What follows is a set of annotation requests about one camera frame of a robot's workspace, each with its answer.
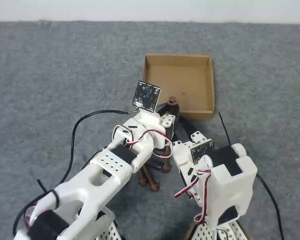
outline brown screw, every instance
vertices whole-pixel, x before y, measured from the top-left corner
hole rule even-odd
[[[175,96],[170,96],[167,101],[168,105],[175,106],[178,104],[177,98]]]
[[[139,179],[138,183],[141,187],[144,187],[145,185],[148,184],[148,180],[146,179],[145,173],[142,168],[140,168],[138,171],[138,179]]]
[[[165,146],[165,155],[169,155],[171,152],[169,146]],[[163,160],[163,166],[161,167],[161,172],[163,173],[168,173],[171,170],[171,165],[170,165],[170,157],[167,157]]]
[[[152,174],[150,173],[150,171],[148,170],[146,165],[142,166],[142,169],[144,171],[144,174],[146,176],[146,178],[148,179],[149,183],[150,183],[150,189],[152,192],[156,192],[159,190],[159,184],[157,184],[154,180],[154,177],[152,176]]]

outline brown cardboard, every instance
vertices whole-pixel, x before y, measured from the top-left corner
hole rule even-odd
[[[146,54],[143,80],[161,88],[159,104],[174,96],[186,118],[209,120],[212,117],[215,87],[208,55]]]

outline white wire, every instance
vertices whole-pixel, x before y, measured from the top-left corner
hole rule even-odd
[[[158,130],[149,129],[149,130],[145,131],[138,140],[127,142],[127,144],[129,144],[129,145],[137,144],[138,142],[140,142],[142,140],[142,138],[144,138],[144,136],[146,134],[149,134],[150,132],[159,134],[161,137],[163,137],[165,140],[167,140],[169,142],[169,145],[170,145],[170,148],[171,148],[171,151],[170,151],[169,155],[156,154],[154,152],[153,152],[153,155],[157,156],[158,158],[162,158],[162,159],[170,158],[172,156],[172,152],[173,152],[173,143],[172,143],[172,141],[169,137],[164,135],[162,132],[159,132]]]
[[[116,131],[119,128],[122,128],[122,129],[124,129],[124,130],[126,130],[126,131],[128,131],[130,133],[130,136],[131,136],[131,140],[129,140],[130,142],[134,139],[134,135],[133,135],[132,131],[129,128],[127,128],[127,127],[125,127],[123,125],[118,124],[118,125],[115,125],[115,127],[114,127],[114,129],[112,131],[112,140],[114,140]]]

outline cable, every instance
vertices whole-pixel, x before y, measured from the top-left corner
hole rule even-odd
[[[225,131],[225,134],[226,134],[226,137],[228,138],[228,142],[229,142],[229,145],[231,146],[231,143],[230,143],[230,138],[229,138],[229,135],[228,135],[228,131],[226,129],[226,126],[224,124],[224,121],[221,117],[221,114],[219,112],[219,116],[220,116],[220,119],[221,119],[221,122],[222,122],[222,126],[224,128],[224,131]],[[272,202],[273,202],[273,205],[274,205],[274,208],[275,208],[275,211],[276,211],[276,217],[278,219],[278,225],[279,225],[279,231],[280,231],[280,235],[281,235],[281,240],[284,240],[285,239],[285,236],[284,236],[284,231],[283,231],[283,228],[282,228],[282,222],[281,222],[281,216],[280,216],[280,210],[279,210],[279,207],[278,207],[278,204],[277,204],[277,201],[274,197],[274,195],[272,194],[272,192],[270,191],[268,185],[266,184],[265,180],[263,180],[263,178],[257,173],[256,174],[256,177],[260,180],[260,182],[262,183],[262,185],[264,186],[266,192],[269,194]]]
[[[221,123],[222,123],[223,129],[224,129],[224,131],[225,131],[226,138],[228,139],[229,146],[231,146],[231,142],[230,142],[229,134],[228,134],[228,131],[227,131],[227,129],[226,129],[226,126],[225,126],[225,123],[224,123],[224,120],[223,120],[223,118],[222,118],[222,116],[221,116],[221,113],[220,113],[220,112],[219,112],[219,117],[220,117],[220,119],[221,119]]]
[[[96,152],[89,158],[89,160],[85,162],[85,164],[83,165],[83,167],[81,168],[81,170],[84,169],[84,168],[90,163],[90,161],[91,161],[95,156],[97,156],[98,153],[100,153],[100,152],[102,152],[102,151],[103,151],[103,150],[96,151]]]
[[[277,201],[276,201],[274,195],[272,194],[272,192],[270,191],[270,189],[269,189],[268,185],[266,184],[265,180],[258,173],[256,174],[256,177],[260,180],[260,182],[264,186],[266,192],[269,194],[269,196],[270,196],[270,198],[271,198],[271,200],[273,202],[273,205],[274,205],[274,208],[275,208],[275,211],[276,211],[276,217],[278,219],[279,231],[280,231],[281,239],[284,240],[285,236],[284,236],[284,231],[283,231],[283,228],[282,228],[280,210],[279,210]]]
[[[203,193],[203,205],[202,205],[202,212],[195,215],[193,221],[198,224],[205,224],[205,218],[207,216],[207,188],[208,188],[208,179],[211,177],[211,174],[205,179],[204,181],[204,193]]]
[[[127,127],[125,127],[125,126],[123,126],[121,124],[118,124],[118,125],[116,125],[114,127],[113,132],[112,132],[112,137],[111,137],[112,140],[114,140],[115,134],[116,134],[116,131],[118,130],[118,128],[122,128],[122,129],[126,130],[127,132],[129,132],[130,135],[131,135],[131,141],[130,142],[134,141],[134,134],[133,134],[133,132],[129,128],[127,128]]]
[[[79,124],[89,118],[89,117],[92,117],[94,115],[97,115],[97,114],[107,114],[107,113],[113,113],[113,114],[123,114],[123,115],[130,115],[132,113],[135,113],[138,111],[138,108],[133,110],[133,111],[121,111],[121,110],[110,110],[110,109],[107,109],[107,110],[99,110],[99,111],[93,111],[87,115],[84,115],[83,117],[81,117],[74,125],[73,127],[73,130],[72,130],[72,135],[71,135],[71,153],[70,153],[70,161],[69,161],[69,164],[68,164],[68,167],[67,167],[67,170],[65,172],[65,174],[63,175],[62,179],[60,180],[60,182],[58,183],[58,185],[62,184],[66,178],[68,177],[70,171],[71,171],[71,168],[72,168],[72,165],[73,165],[73,161],[74,161],[74,151],[75,151],[75,136],[76,136],[76,130],[79,126]],[[13,236],[16,236],[17,234],[17,226],[18,226],[18,223],[20,221],[20,218],[22,217],[22,215],[24,214],[24,212],[31,206],[33,206],[34,204],[36,204],[40,199],[44,198],[47,194],[49,193],[49,191],[46,191],[44,192],[43,194],[37,196],[36,198],[34,198],[32,201],[30,201],[28,204],[26,204],[22,209],[21,211],[16,215],[15,217],[15,220],[14,220],[14,223],[13,223],[13,226],[12,226],[12,234]]]
[[[162,132],[158,131],[158,130],[154,130],[154,129],[149,129],[147,131],[145,131],[140,137],[138,140],[135,140],[135,141],[130,141],[130,142],[127,142],[126,145],[134,145],[134,144],[137,144],[141,141],[141,139],[147,134],[147,133],[150,133],[150,132],[153,132],[153,133],[156,133],[156,134],[159,134],[160,136],[162,136],[165,140],[167,140],[170,144],[170,148],[171,148],[171,151],[170,151],[170,154],[168,155],[165,155],[165,154],[157,154],[155,152],[153,152],[153,155],[159,157],[159,158],[163,158],[163,159],[167,159],[167,158],[170,158],[172,156],[172,153],[173,153],[173,143],[172,143],[172,140],[170,139],[170,137],[168,137],[167,135],[164,135]]]
[[[184,194],[186,191],[188,191],[190,188],[192,188],[197,182],[199,181],[199,177],[195,177],[195,179],[185,188],[181,189],[180,191],[178,191],[174,197],[177,198],[179,196],[181,196],[182,194]]]

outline carpet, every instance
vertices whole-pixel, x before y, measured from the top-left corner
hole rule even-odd
[[[300,25],[37,21],[0,22],[0,240],[12,239],[16,214],[42,193],[36,179],[47,188],[61,179],[80,117],[133,109],[145,53],[211,56],[215,111],[272,190],[286,239],[300,239]],[[127,118],[79,126],[71,177]],[[227,144],[217,114],[194,124],[216,147]],[[159,192],[134,175],[108,207],[128,240],[181,240],[200,208],[173,198],[183,186],[175,166],[153,174]],[[280,239],[270,197],[258,180],[253,187],[241,224],[255,240]]]

